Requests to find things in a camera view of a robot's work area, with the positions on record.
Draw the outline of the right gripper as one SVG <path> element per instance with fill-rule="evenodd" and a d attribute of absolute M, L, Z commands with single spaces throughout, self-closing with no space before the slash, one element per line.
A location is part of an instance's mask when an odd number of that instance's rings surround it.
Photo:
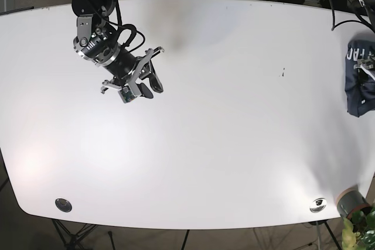
<path fill-rule="evenodd" d="M 112 80 L 102 82 L 100 92 L 105 94 L 109 89 L 116 90 L 124 104 L 138 97 L 153 99 L 153 93 L 144 83 L 135 83 L 137 79 L 148 78 L 154 92 L 163 92 L 152 58 L 165 50 L 159 46 L 148 49 L 144 57 L 134 57 L 126 47 L 136 35 L 134 25 L 114 29 L 109 23 L 96 26 L 92 22 L 77 22 L 77 37 L 73 40 L 74 51 L 80 57 L 112 74 Z"/>

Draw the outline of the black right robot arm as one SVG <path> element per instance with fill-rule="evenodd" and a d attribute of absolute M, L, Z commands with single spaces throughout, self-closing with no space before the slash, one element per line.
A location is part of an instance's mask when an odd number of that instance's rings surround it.
<path fill-rule="evenodd" d="M 77 17 L 74 51 L 112 75 L 103 81 L 101 93 L 116 90 L 126 104 L 163 92 L 152 58 L 164 49 L 148 49 L 141 57 L 132 54 L 130 44 L 142 33 L 122 22 L 119 0 L 72 0 L 71 7 Z"/>

